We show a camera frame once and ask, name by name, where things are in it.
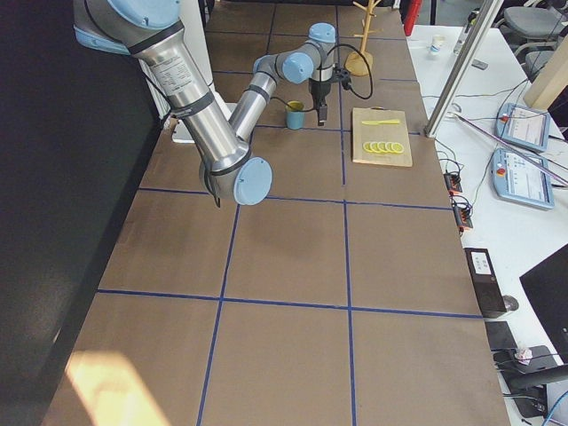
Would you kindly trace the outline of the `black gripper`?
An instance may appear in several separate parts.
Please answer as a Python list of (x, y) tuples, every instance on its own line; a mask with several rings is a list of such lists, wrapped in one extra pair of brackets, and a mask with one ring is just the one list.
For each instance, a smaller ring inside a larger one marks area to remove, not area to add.
[(324, 126), (327, 122), (327, 101), (326, 97), (331, 92), (331, 81), (319, 81), (309, 79), (309, 91), (312, 95), (313, 108), (317, 112), (319, 126)]

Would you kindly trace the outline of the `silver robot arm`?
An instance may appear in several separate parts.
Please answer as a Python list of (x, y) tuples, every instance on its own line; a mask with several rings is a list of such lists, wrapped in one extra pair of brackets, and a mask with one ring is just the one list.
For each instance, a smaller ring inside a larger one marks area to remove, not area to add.
[(256, 60), (253, 77), (225, 114), (185, 45), (179, 1), (75, 1), (75, 37), (99, 51), (132, 56), (149, 67), (171, 112), (201, 156), (201, 181), (215, 201), (256, 205), (269, 193), (272, 169), (252, 153), (249, 136), (281, 80), (307, 82), (323, 124), (334, 80), (335, 27), (316, 23), (298, 48)]

